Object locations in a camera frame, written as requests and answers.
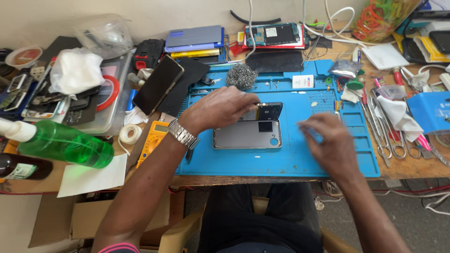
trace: white plastic bag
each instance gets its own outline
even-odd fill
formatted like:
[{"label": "white plastic bag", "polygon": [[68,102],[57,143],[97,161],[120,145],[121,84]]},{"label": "white plastic bag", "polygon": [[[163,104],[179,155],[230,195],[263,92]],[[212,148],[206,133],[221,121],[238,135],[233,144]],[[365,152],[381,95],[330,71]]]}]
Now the white plastic bag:
[{"label": "white plastic bag", "polygon": [[50,92],[73,95],[101,85],[100,64],[103,58],[86,48],[66,49],[59,52],[50,71]]}]

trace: hand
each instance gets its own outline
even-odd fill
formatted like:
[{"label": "hand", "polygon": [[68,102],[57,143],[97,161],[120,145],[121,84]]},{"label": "hand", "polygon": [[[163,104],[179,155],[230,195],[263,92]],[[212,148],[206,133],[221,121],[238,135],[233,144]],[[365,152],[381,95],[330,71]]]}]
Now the hand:
[{"label": "hand", "polygon": [[197,136],[200,132],[211,128],[225,127],[236,123],[260,100],[255,93],[246,93],[235,86],[222,87],[187,108],[178,122],[189,133]]},{"label": "hand", "polygon": [[[358,169],[353,137],[336,115],[314,114],[309,119],[299,122],[299,125],[311,154],[335,182],[348,183],[362,177]],[[310,128],[324,137],[322,143],[315,141],[308,132]]]}]

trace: gray phone back cover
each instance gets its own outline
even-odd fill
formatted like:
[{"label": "gray phone back cover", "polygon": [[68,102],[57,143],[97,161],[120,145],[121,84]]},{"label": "gray phone back cover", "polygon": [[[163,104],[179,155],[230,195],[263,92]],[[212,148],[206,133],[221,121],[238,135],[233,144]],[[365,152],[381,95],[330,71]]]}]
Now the gray phone back cover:
[{"label": "gray phone back cover", "polygon": [[[273,131],[259,132],[259,122],[272,122]],[[271,139],[277,140],[276,145],[270,143]],[[279,121],[275,120],[238,121],[213,131],[212,147],[215,149],[273,149],[281,145]]]},{"label": "gray phone back cover", "polygon": [[214,43],[222,41],[222,27],[220,25],[170,30],[166,46],[181,46]]}]

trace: green spray bottle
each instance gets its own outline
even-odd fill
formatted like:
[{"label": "green spray bottle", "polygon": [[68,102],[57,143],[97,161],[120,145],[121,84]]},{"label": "green spray bottle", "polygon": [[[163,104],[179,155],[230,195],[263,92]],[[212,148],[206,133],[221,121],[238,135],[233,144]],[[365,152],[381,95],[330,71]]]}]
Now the green spray bottle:
[{"label": "green spray bottle", "polygon": [[0,133],[20,142],[22,154],[97,169],[107,166],[114,156],[114,148],[109,143],[51,120],[29,124],[0,118]]}]

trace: white wall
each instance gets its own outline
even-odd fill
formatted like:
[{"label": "white wall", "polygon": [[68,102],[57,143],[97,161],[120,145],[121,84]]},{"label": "white wall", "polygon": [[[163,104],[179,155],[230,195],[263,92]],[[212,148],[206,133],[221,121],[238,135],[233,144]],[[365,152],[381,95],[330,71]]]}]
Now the white wall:
[{"label": "white wall", "polygon": [[0,195],[0,251],[55,253],[76,248],[79,240],[64,240],[28,248],[42,195]]},{"label": "white wall", "polygon": [[[367,0],[330,0],[332,15],[351,6],[359,13]],[[247,19],[246,0],[4,0],[1,3],[0,48],[26,45],[46,48],[58,36],[72,36],[71,25],[78,18],[116,13],[127,20],[135,44],[149,38],[165,38],[171,29],[220,24],[227,34],[242,30],[243,24],[230,15],[230,9]],[[301,0],[253,0],[253,20],[280,17],[283,22],[302,18]],[[349,20],[350,12],[338,15]],[[307,0],[307,21],[326,21],[324,2]]]}]

